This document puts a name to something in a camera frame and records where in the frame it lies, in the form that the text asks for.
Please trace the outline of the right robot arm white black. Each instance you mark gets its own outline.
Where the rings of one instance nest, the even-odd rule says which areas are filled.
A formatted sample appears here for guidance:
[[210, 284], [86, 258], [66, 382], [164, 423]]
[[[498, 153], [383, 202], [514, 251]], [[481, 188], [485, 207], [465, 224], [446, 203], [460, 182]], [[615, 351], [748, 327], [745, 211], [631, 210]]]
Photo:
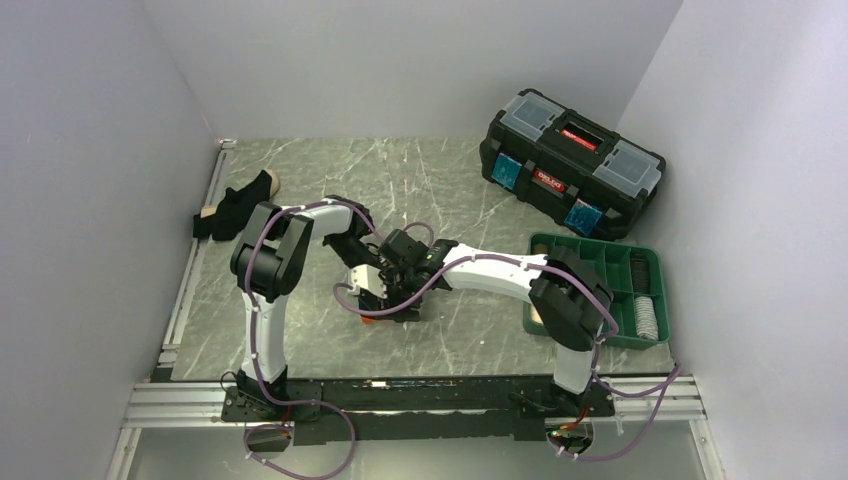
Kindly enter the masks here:
[[611, 288], [579, 254], [557, 247], [547, 254], [511, 255], [455, 240], [431, 245], [393, 231], [378, 247], [380, 301], [388, 315], [417, 307], [430, 290], [475, 290], [521, 300], [538, 314], [555, 343], [551, 401], [574, 415], [590, 399], [600, 345], [618, 329]]

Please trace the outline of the dark navy orange clothes pile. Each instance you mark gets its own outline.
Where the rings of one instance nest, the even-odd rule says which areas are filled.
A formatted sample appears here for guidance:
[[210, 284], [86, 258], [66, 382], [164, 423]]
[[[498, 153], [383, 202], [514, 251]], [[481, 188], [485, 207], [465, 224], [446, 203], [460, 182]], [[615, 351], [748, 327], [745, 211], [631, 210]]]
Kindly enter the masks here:
[[421, 320], [421, 297], [415, 298], [405, 307], [401, 307], [411, 298], [410, 295], [389, 295], [380, 298], [369, 292], [361, 292], [355, 297], [354, 311], [371, 321], [392, 321], [395, 323], [418, 322]]

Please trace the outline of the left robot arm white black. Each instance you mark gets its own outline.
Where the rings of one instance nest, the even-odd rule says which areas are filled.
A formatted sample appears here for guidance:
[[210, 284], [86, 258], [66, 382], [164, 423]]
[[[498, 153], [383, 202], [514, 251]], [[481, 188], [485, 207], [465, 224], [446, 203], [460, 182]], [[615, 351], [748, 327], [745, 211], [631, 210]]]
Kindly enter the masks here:
[[294, 207], [264, 201], [254, 208], [231, 256], [230, 270], [241, 290], [246, 317], [237, 391], [261, 419], [279, 417], [289, 400], [285, 313], [310, 244], [320, 240], [349, 268], [375, 266], [376, 254], [362, 242], [375, 233], [366, 207], [336, 195]]

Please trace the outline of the green compartment tray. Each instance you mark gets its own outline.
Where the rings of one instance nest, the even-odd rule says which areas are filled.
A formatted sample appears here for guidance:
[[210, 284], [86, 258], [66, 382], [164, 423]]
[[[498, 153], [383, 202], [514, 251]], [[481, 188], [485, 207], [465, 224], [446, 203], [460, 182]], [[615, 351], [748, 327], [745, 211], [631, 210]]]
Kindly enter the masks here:
[[[580, 259], [593, 267], [596, 273], [604, 279], [612, 289], [614, 298], [609, 307], [619, 330], [607, 343], [613, 347], [643, 351], [664, 345], [671, 340], [672, 330], [668, 318], [668, 306], [665, 295], [663, 270], [658, 254], [647, 247], [630, 246], [621, 243], [593, 240], [588, 238], [557, 235], [552, 233], [534, 233], [530, 236], [528, 251], [535, 243], [549, 246], [549, 253], [557, 247], [565, 247], [578, 254]], [[649, 295], [635, 294], [631, 282], [630, 253], [638, 252], [645, 255], [650, 262], [651, 293]], [[637, 336], [635, 330], [634, 298], [636, 296], [650, 297], [655, 306], [658, 324], [659, 340], [644, 340]]]

